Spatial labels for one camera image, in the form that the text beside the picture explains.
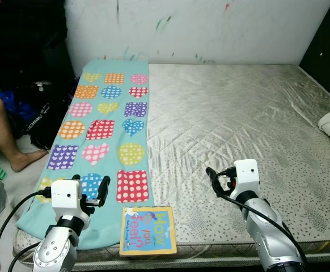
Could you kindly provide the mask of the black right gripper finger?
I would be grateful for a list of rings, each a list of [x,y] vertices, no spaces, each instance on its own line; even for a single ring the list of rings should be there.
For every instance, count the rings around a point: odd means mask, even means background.
[[[217,173],[217,171],[215,171],[214,169],[212,169],[210,167],[207,167],[205,171],[206,171],[206,174],[209,176],[209,180],[210,180],[212,189],[214,190],[214,192],[216,193],[216,195],[218,197],[222,197],[223,189],[222,189],[222,186],[218,179],[219,174]]]

